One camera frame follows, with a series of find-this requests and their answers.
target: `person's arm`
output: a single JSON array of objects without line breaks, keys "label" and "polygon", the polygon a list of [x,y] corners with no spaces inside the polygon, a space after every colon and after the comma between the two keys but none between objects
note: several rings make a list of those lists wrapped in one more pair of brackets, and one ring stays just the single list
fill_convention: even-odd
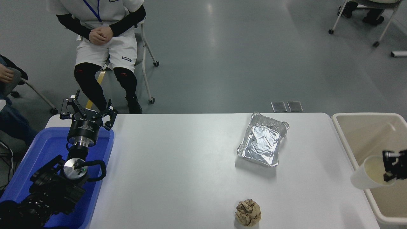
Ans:
[{"label": "person's arm", "polygon": [[102,45],[106,44],[109,40],[101,36],[97,31],[92,31],[79,23],[78,20],[72,18],[72,15],[64,14],[57,15],[59,22],[72,32],[88,39],[92,44]]},{"label": "person's arm", "polygon": [[144,9],[144,6],[141,5],[140,8],[138,8],[138,10],[136,10],[135,12],[130,12],[122,20],[110,25],[110,28],[112,29],[113,32],[113,36],[114,37],[119,36],[120,34],[127,31],[129,28],[143,21],[145,17],[146,10]]},{"label": "person's arm", "polygon": [[72,18],[72,14],[57,15],[59,22],[67,29],[89,40],[90,29],[84,27],[79,21]]},{"label": "person's arm", "polygon": [[13,81],[14,72],[0,64],[0,82],[9,84]]},{"label": "person's arm", "polygon": [[7,67],[17,69],[21,73],[21,78],[28,80],[28,75],[26,72],[24,72],[24,70],[17,67],[11,60],[7,59],[6,57],[4,57],[2,55],[0,55],[0,57],[4,60],[4,62],[6,62]]}]

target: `black shoe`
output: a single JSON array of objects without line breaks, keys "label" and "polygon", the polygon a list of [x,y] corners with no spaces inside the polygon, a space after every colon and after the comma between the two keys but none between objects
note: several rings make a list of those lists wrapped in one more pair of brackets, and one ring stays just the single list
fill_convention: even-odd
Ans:
[{"label": "black shoe", "polygon": [[342,16],[345,16],[346,18],[352,17],[352,12],[357,8],[357,2],[352,2],[349,1],[346,3],[344,11],[342,12]]},{"label": "black shoe", "polygon": [[138,99],[136,96],[127,99],[127,106],[129,107],[130,114],[142,114],[143,109],[141,108],[140,104],[138,103]]},{"label": "black shoe", "polygon": [[364,17],[362,22],[364,23],[368,23],[371,25],[378,25],[381,24],[384,21],[384,17],[380,16],[379,19],[375,19],[375,18],[370,18],[370,17]]}]

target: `white shorts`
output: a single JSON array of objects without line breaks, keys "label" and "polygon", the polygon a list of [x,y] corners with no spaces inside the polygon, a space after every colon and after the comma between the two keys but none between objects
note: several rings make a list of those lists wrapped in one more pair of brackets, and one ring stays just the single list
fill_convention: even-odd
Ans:
[{"label": "white shorts", "polygon": [[113,37],[104,45],[95,45],[84,39],[77,47],[77,61],[103,66],[107,58],[113,68],[127,68],[134,72],[137,59],[137,41],[135,37]]}]

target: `person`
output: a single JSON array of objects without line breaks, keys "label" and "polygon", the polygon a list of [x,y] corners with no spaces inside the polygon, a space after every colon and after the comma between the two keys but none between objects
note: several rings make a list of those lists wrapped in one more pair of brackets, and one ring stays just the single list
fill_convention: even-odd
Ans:
[{"label": "person", "polygon": [[21,84],[21,78],[28,79],[28,76],[13,62],[0,55],[0,100],[6,101],[4,107],[0,109],[0,130],[11,137],[23,140],[29,146],[37,131],[33,130],[27,119],[11,106],[12,102],[7,97],[18,84]]},{"label": "person", "polygon": [[[346,3],[344,11],[342,12],[342,15],[345,16],[346,18],[352,17],[352,12],[357,8],[358,3],[349,1]],[[371,25],[378,25],[381,24],[384,21],[384,17],[381,16],[383,13],[383,9],[371,9],[367,13],[366,17],[363,18],[364,23],[368,23]]]},{"label": "person", "polygon": [[143,1],[46,1],[47,10],[56,14],[63,26],[84,38],[77,47],[74,77],[99,110],[104,110],[107,102],[95,74],[109,57],[117,81],[126,91],[129,112],[142,113],[136,96],[137,79],[134,75],[137,58],[134,25],[145,18]]}]

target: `black arm sleeve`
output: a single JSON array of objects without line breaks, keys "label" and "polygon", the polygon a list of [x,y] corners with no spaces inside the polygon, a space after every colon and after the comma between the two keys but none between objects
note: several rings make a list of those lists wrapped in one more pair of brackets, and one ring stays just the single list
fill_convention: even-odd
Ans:
[{"label": "black arm sleeve", "polygon": [[79,21],[72,18],[72,14],[57,15],[59,22],[72,32],[89,40],[90,29],[84,27]]},{"label": "black arm sleeve", "polygon": [[130,14],[125,16],[122,20],[110,25],[110,28],[113,31],[113,36],[119,36],[132,26],[143,21],[145,17],[146,10],[144,9],[144,6],[141,5],[135,12],[130,12]]}]

